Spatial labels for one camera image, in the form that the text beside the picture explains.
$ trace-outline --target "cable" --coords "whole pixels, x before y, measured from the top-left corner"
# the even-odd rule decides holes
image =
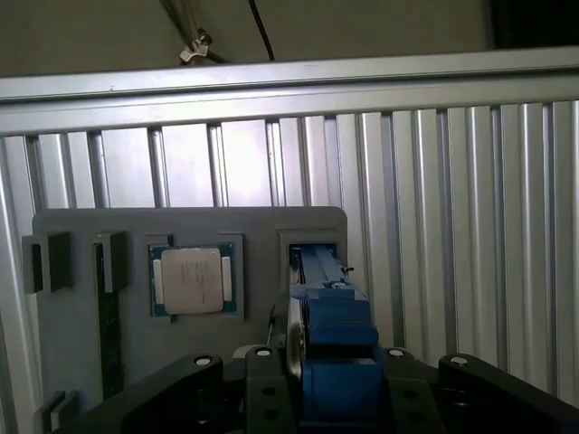
[[[273,55],[273,49],[271,48],[270,38],[268,38],[268,34],[265,31],[265,27],[263,26],[263,21],[260,17],[260,11],[257,10],[257,5],[255,4],[255,0],[249,0],[250,8],[252,9],[253,19],[257,24],[257,28],[260,30],[260,35],[263,40],[263,44],[265,45],[265,49],[268,51],[268,56],[270,56],[271,61],[275,61],[275,56]]]

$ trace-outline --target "bolt head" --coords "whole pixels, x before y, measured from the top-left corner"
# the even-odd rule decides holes
[[[400,350],[390,350],[388,352],[392,357],[396,357],[397,359],[404,357],[404,353]]]
[[[464,357],[452,357],[451,363],[457,364],[458,366],[466,366],[469,364],[469,361]]]
[[[195,364],[197,366],[206,366],[209,363],[211,363],[211,357],[197,357],[195,359]]]

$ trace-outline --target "metal panel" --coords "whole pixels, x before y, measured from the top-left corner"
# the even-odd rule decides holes
[[[573,148],[570,102],[553,104],[552,142],[555,231],[555,361],[558,396],[574,402],[574,296],[573,296]]]
[[[448,120],[457,348],[461,353],[473,354],[476,329],[472,320],[474,302],[466,109],[451,108],[448,112]]]
[[[93,208],[95,200],[92,188],[89,141],[86,133],[70,133],[68,144],[74,203],[77,208]]]
[[[573,221],[576,225],[579,222],[579,188],[577,182],[579,181],[579,101],[573,102]],[[579,246],[579,231],[574,226],[573,229],[573,245],[574,245],[574,270],[579,269],[579,255],[577,254],[576,246]],[[574,299],[574,405],[579,406],[579,315],[576,311],[576,300],[579,300],[579,275],[577,272],[573,276],[573,299]]]
[[[393,114],[394,159],[398,181],[400,213],[400,256],[402,263],[403,315],[406,347],[425,359],[426,333],[423,275],[419,244],[419,216],[416,200],[413,119],[410,111]]]
[[[347,216],[347,265],[354,268],[351,272],[355,283],[369,292],[365,270],[364,202],[362,200],[360,157],[358,135],[354,115],[337,117],[337,146],[339,149],[339,178],[341,179],[341,198]]]
[[[327,181],[326,126],[324,118],[306,118],[306,165],[310,205],[330,205]]]
[[[380,113],[366,113],[361,119],[362,160],[366,212],[366,251],[370,299],[380,343],[394,344],[391,276],[386,227],[386,190]]]
[[[521,174],[521,136],[518,106],[501,109],[505,287],[507,290],[508,371],[525,380],[525,309],[523,286],[523,204]]]
[[[423,309],[426,337],[425,359],[432,364],[447,353],[442,271],[440,157],[437,145],[436,110],[419,110],[415,125],[418,194],[421,224]]]
[[[577,53],[0,80],[19,425],[42,395],[19,239],[43,207],[341,206],[382,344],[475,353],[579,404]]]
[[[207,126],[163,127],[169,205],[213,206]]]
[[[497,364],[497,277],[490,109],[469,110],[475,355]]]
[[[271,206],[265,122],[221,125],[230,206]]]
[[[304,204],[304,170],[298,119],[280,119],[280,140],[286,205],[301,206]]]
[[[109,206],[155,206],[147,130],[119,129],[102,132],[109,188]]]
[[[2,321],[18,427],[32,432],[42,385],[36,305],[22,290],[20,239],[32,232],[33,203],[24,138],[0,139],[0,146],[0,306],[9,307],[2,309]]]
[[[546,390],[546,227],[543,111],[522,106],[523,138],[523,284],[527,380]]]

